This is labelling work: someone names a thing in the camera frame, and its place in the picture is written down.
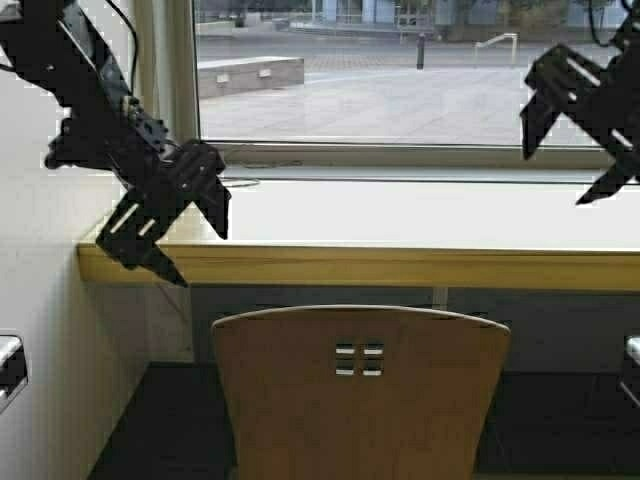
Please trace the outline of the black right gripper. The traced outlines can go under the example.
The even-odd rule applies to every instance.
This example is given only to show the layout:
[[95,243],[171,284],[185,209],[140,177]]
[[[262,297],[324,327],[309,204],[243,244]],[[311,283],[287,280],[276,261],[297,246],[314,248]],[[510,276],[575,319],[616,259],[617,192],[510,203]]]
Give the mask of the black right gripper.
[[613,44],[618,54],[605,67],[558,44],[533,62],[524,80],[532,91],[520,112],[525,160],[561,115],[614,159],[576,205],[610,198],[639,175],[639,31],[618,32]]

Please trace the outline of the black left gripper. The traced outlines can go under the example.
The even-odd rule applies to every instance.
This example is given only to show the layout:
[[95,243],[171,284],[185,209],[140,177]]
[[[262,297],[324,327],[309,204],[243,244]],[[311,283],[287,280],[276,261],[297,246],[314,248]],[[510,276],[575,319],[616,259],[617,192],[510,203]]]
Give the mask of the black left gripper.
[[157,241],[192,203],[221,239],[228,238],[232,195],[219,178],[225,168],[212,145],[200,140],[181,145],[144,185],[126,193],[96,244],[128,270],[143,267],[166,282],[188,288]]

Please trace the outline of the robot base left corner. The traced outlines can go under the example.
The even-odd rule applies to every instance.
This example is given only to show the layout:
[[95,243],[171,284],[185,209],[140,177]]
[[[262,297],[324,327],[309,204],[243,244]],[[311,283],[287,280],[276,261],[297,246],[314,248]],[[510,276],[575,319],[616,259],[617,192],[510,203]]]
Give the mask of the robot base left corner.
[[1,335],[1,412],[4,412],[29,382],[28,362],[22,338]]

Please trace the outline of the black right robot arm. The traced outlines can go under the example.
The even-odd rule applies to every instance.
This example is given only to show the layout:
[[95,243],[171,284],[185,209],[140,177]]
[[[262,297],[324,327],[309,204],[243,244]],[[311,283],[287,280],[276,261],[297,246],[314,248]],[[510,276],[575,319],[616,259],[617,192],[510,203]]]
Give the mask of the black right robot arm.
[[524,79],[533,92],[520,112],[524,159],[536,153],[561,115],[613,159],[578,205],[610,198],[639,178],[639,3],[622,5],[626,18],[607,43],[590,26],[595,43],[618,50],[607,66],[558,44],[533,62]]

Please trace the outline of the robot base right corner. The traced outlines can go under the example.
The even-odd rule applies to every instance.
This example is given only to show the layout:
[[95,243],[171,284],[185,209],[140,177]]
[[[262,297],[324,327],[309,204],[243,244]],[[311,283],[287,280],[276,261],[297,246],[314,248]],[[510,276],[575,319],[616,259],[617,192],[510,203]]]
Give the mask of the robot base right corner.
[[625,340],[619,385],[627,397],[639,406],[639,336]]

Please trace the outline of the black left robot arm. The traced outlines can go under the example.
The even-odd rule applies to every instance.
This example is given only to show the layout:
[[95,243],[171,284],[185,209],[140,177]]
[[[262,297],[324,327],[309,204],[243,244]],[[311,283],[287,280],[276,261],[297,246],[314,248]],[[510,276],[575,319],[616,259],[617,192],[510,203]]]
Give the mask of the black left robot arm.
[[128,270],[144,268],[180,287],[187,281],[158,246],[195,205],[216,234],[229,230],[226,165],[212,145],[173,142],[147,113],[110,46],[75,1],[9,1],[1,8],[5,71],[52,94],[68,110],[44,163],[112,172],[125,195],[96,238]]

